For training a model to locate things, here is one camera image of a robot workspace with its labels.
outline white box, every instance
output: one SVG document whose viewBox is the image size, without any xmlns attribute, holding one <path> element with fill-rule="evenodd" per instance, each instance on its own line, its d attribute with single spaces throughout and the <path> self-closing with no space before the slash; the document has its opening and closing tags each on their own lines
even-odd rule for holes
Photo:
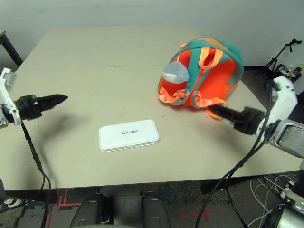
<svg viewBox="0 0 304 228">
<path fill-rule="evenodd" d="M 151 145 L 159 139 L 153 120 L 121 123 L 99 129 L 99 146 L 103 152 Z"/>
</svg>

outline metal stand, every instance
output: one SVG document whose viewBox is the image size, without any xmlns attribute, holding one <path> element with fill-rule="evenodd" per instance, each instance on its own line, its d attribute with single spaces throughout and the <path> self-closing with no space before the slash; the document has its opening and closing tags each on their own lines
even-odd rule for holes
<svg viewBox="0 0 304 228">
<path fill-rule="evenodd" d="M 254 76 L 262 73 L 262 72 L 267 72 L 267 70 L 269 70 L 269 68 L 271 67 L 271 65 L 274 63 L 273 67 L 272 67 L 272 70 L 271 70 L 271 73 L 274 72 L 275 70 L 275 67 L 276 67 L 276 63 L 277 63 L 277 58 L 279 57 L 279 55 L 285 50 L 286 47 L 289 47 L 289 52 L 292 52 L 292 48 L 291 46 L 293 44 L 301 44 L 302 41 L 301 40 L 296 40 L 296 39 L 293 39 L 290 43 L 288 44 L 285 44 L 285 46 L 283 47 L 283 49 L 279 52 L 279 54 L 276 55 L 276 57 L 272 58 L 262 69 L 260 69 L 258 72 L 256 72 L 254 74 Z"/>
</svg>

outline white cable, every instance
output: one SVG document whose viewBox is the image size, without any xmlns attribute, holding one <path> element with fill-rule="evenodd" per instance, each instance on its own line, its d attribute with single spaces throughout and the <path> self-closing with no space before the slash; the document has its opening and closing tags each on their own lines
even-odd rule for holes
<svg viewBox="0 0 304 228">
<path fill-rule="evenodd" d="M 287 174 L 290 175 L 290 176 L 294 176 L 294 177 L 296 177 L 296 178 L 298 177 L 297 175 L 294 175 L 294 174 L 292 174 L 292 173 L 288 173 L 288 172 L 287 172 Z"/>
<path fill-rule="evenodd" d="M 263 184 L 263 183 L 262 183 L 262 181 L 261 181 L 260 179 L 257 179 L 257 180 L 258 180 L 258 182 L 260 182 L 260 184 L 261 184 L 261 185 L 263 185 L 263 186 L 264 186 L 266 189 L 268 189 L 268 188 L 269 188 L 269 187 L 268 187 L 268 185 Z"/>
<path fill-rule="evenodd" d="M 295 182 L 295 180 L 294 179 L 292 179 L 291 177 L 289 177 L 289 176 L 287 176 L 287 175 L 280 175 L 280 176 L 278 176 L 278 177 L 276 177 L 276 179 L 275 179 L 275 190 L 277 191 L 277 193 L 281 193 L 278 189 L 277 189 L 277 187 L 276 187 L 276 182 L 281 178 L 281 177 L 286 177 L 286 178 L 288 178 L 289 180 L 291 180 L 293 183 Z"/>
<path fill-rule="evenodd" d="M 265 202 L 264 202 L 264 206 L 265 206 L 265 207 L 266 207 L 266 204 L 267 204 L 268 195 L 269 195 L 269 193 L 270 193 L 270 191 L 271 191 L 271 189 L 272 189 L 273 186 L 274 186 L 274 185 L 272 185 L 272 186 L 270 187 L 270 189 L 268 190 L 268 192 L 267 192 L 267 194 L 266 194 Z M 264 218 L 264 217 L 262 217 L 261 222 L 260 222 L 260 224 L 258 225 L 258 227 L 260 227 L 260 226 L 262 225 L 262 223 L 263 223 L 263 218 Z"/>
<path fill-rule="evenodd" d="M 264 177 L 266 180 L 268 180 L 270 183 L 274 184 L 275 186 L 279 187 L 280 189 L 284 190 L 281 186 L 273 183 L 270 179 L 268 179 L 267 177 Z"/>
<path fill-rule="evenodd" d="M 289 180 L 291 180 L 293 182 L 296 181 L 296 179 L 293 176 L 290 176 L 290 175 L 280 175 L 279 177 L 286 177 L 286 178 L 288 178 Z"/>
<path fill-rule="evenodd" d="M 264 208 L 267 212 L 269 212 L 269 210 L 267 208 L 265 208 L 265 206 L 260 202 L 260 200 L 257 199 L 255 193 L 253 192 L 252 181 L 250 181 L 250 190 L 251 190 L 253 196 L 255 197 L 256 201 L 258 202 L 258 204 L 261 205 L 261 207 Z"/>
<path fill-rule="evenodd" d="M 256 221 L 259 221 L 260 219 L 264 218 L 266 215 L 270 214 L 272 212 L 272 209 L 270 211 L 268 211 L 266 214 L 262 215 L 261 217 L 256 218 L 255 220 L 251 221 L 248 224 L 248 227 L 250 227 L 253 223 L 255 223 Z"/>
<path fill-rule="evenodd" d="M 258 201 L 260 202 L 260 204 L 263 204 L 263 203 L 262 203 L 262 200 L 260 200 L 260 198 L 259 198 L 259 196 L 258 196 L 258 194 L 257 194 L 257 189 L 258 189 L 258 187 L 260 187 L 260 186 L 262 186 L 262 184 L 259 184 L 259 185 L 256 186 L 256 188 L 255 188 L 255 195 L 256 195 L 256 198 L 258 199 Z"/>
</svg>

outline table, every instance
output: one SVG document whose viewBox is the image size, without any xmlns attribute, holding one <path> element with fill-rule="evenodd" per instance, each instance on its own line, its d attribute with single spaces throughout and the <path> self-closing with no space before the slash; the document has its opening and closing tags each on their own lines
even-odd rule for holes
<svg viewBox="0 0 304 228">
<path fill-rule="evenodd" d="M 202 110 L 157 100 L 162 68 L 180 44 L 197 37 L 191 25 L 59 28 L 45 35 L 18 69 L 11 96 L 69 96 L 25 122 L 53 188 L 216 179 L 248 153 L 255 136 Z M 228 105 L 264 110 L 241 82 Z M 156 122 L 157 144 L 100 150 L 100 127 L 145 119 Z M 38 189 L 41 174 L 21 127 L 2 129 L 0 145 L 5 188 Z M 235 176 L 297 170 L 301 161 L 266 145 Z"/>
</svg>

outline orange strap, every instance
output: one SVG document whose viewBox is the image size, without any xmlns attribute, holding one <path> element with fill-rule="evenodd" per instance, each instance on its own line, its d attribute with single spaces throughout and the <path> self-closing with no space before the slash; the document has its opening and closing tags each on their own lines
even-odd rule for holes
<svg viewBox="0 0 304 228">
<path fill-rule="evenodd" d="M 219 97 L 214 97 L 212 99 L 202 99 L 201 98 L 201 94 L 199 91 L 196 92 L 195 94 L 195 103 L 196 103 L 196 106 L 200 107 L 200 108 L 208 108 L 208 106 L 211 106 L 211 105 L 225 105 L 227 107 L 227 103 L 226 101 L 220 99 Z M 212 111 L 210 111 L 209 109 L 206 110 L 207 114 L 214 118 L 214 119 L 219 119 L 221 120 L 222 118 L 215 115 Z"/>
<path fill-rule="evenodd" d="M 200 52 L 200 58 L 199 58 L 199 66 L 201 69 L 211 69 L 215 67 L 220 59 L 222 58 L 224 52 L 222 50 L 215 50 L 214 58 L 213 61 L 208 65 L 204 65 L 204 61 L 206 60 L 207 56 L 209 55 L 210 48 L 209 47 L 202 47 L 201 52 Z"/>
<path fill-rule="evenodd" d="M 170 96 L 168 94 L 168 91 L 162 87 L 158 94 L 157 94 L 157 97 L 160 101 L 164 102 L 164 103 L 172 103 L 172 102 L 176 102 L 177 100 L 181 99 L 181 98 L 184 98 L 186 95 L 185 93 L 185 89 L 181 89 L 181 90 L 178 90 L 176 91 L 173 96 Z"/>
</svg>

